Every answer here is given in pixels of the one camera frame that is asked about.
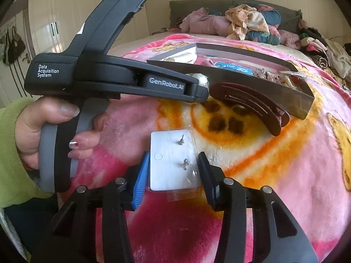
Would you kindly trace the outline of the green left sleeve forearm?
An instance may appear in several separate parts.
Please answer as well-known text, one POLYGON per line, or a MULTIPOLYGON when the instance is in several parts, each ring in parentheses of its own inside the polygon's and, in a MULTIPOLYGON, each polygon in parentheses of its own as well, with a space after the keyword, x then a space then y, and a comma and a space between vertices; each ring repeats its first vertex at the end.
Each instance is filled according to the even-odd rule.
POLYGON ((33 102, 34 99, 22 98, 1 109, 1 208, 22 204, 32 198, 47 199, 52 196, 51 193, 43 192, 30 178, 16 147, 16 121, 22 111, 33 102))

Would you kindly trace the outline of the left hand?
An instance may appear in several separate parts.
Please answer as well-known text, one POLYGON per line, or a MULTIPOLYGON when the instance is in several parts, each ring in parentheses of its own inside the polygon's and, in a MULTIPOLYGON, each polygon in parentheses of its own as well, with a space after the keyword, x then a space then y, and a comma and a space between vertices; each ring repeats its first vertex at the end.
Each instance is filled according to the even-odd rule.
POLYGON ((54 97, 41 97, 26 107, 16 120, 14 136, 18 155, 31 169, 40 169, 46 159, 54 160, 63 148, 66 158, 83 160, 92 155, 107 125, 107 113, 92 120, 92 128, 77 132, 69 121, 78 117, 78 106, 54 97))

